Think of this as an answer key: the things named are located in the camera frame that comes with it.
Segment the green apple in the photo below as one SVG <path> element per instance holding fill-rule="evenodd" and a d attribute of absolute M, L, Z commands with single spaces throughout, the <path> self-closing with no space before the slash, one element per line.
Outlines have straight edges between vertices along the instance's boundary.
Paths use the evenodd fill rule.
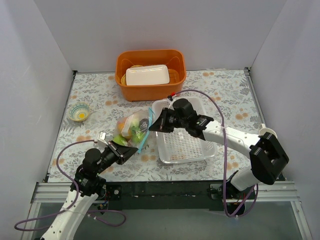
<path fill-rule="evenodd" d="M 120 134 L 116 135 L 112 141 L 121 146 L 128 146 L 127 140 Z"/>

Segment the green lime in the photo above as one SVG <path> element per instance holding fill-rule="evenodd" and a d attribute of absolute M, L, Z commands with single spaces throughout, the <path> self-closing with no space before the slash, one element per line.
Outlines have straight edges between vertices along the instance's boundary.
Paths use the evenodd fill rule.
<path fill-rule="evenodd" d="M 133 131 L 132 132 L 132 137 L 131 137 L 131 142 L 134 144 L 134 145 L 138 145 L 140 144 L 143 139 L 145 138 L 145 135 L 146 133 L 143 132 L 143 131 Z"/>

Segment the clear zip top bag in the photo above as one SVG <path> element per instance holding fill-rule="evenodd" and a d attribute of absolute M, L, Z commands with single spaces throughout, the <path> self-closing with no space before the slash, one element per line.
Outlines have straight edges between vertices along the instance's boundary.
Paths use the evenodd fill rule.
<path fill-rule="evenodd" d="M 153 120 L 154 120 L 154 112 L 153 110 L 149 107 L 148 110 L 138 110 L 132 114 L 139 114 L 140 115 L 140 120 L 144 119 L 144 118 L 147 118 L 149 119 L 149 127 L 152 125 L 153 123 Z M 120 118 L 117 123 L 124 123 L 126 121 L 126 118 L 129 117 L 129 116 L 126 116 L 126 117 L 122 117 Z M 118 132 L 118 129 L 117 129 L 117 123 L 116 123 L 116 127 L 115 127 L 115 130 L 114 130 L 114 134 L 113 134 L 113 138 L 117 135 L 120 135 L 119 132 Z M 140 131 L 139 127 L 137 128 L 133 128 L 132 130 L 132 134 L 133 134 L 133 131 Z M 132 140 L 127 140 L 128 142 L 128 146 L 127 147 L 136 147 L 138 148 L 138 151 L 137 153 L 140 154 L 142 152 L 142 149 L 145 147 L 146 143 L 147 143 L 147 139 L 149 137 L 149 134 L 150 134 L 150 131 L 148 129 L 147 132 L 145 132 L 145 137 L 144 139 L 142 140 L 142 142 L 138 145 L 135 145 L 132 143 Z"/>

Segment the yellow mango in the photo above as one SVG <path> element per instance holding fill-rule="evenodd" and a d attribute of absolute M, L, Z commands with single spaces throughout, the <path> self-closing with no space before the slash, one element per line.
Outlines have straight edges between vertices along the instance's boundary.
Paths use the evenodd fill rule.
<path fill-rule="evenodd" d="M 126 140 L 132 138 L 132 130 L 129 123 L 119 122 L 117 123 L 117 130 L 119 134 L 124 137 Z"/>

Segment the white radish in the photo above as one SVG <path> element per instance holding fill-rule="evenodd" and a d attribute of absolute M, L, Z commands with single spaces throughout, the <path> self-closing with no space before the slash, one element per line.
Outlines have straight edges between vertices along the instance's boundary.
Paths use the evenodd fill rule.
<path fill-rule="evenodd" d="M 130 128 L 132 130 L 139 127 L 140 120 L 140 115 L 138 113 L 134 113 L 127 117 L 124 123 L 130 124 Z"/>

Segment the dark purple mangosteen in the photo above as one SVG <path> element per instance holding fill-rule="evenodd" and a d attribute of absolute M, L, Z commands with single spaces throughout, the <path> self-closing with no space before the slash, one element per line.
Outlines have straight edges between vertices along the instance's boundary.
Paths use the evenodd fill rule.
<path fill-rule="evenodd" d="M 148 118 L 141 119 L 138 127 L 141 132 L 147 132 L 149 129 L 149 119 Z"/>

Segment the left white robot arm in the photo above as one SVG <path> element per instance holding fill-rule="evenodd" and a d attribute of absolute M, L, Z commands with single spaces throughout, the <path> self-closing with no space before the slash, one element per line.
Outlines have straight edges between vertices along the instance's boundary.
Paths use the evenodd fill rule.
<path fill-rule="evenodd" d="M 107 211 L 110 200 L 120 197 L 120 185 L 108 185 L 100 174 L 114 163 L 124 164 L 138 148 L 120 145 L 114 141 L 106 143 L 103 151 L 91 148 L 85 152 L 82 164 L 77 168 L 67 197 L 54 221 L 41 240 L 72 240 L 84 217 L 91 213 L 89 208 L 96 201 L 103 201 L 98 212 Z"/>

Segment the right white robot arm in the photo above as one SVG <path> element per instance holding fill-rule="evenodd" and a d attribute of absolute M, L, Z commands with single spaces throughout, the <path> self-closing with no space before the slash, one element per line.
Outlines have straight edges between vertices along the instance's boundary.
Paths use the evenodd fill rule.
<path fill-rule="evenodd" d="M 289 163 L 289 157 L 277 137 L 246 133 L 231 127 L 224 128 L 212 117 L 198 114 L 185 98 L 163 108 L 159 117 L 149 127 L 150 131 L 172 133 L 184 129 L 192 137 L 224 145 L 250 160 L 250 166 L 233 173 L 222 189 L 229 198 L 237 199 L 246 189 L 263 183 L 273 185 Z"/>

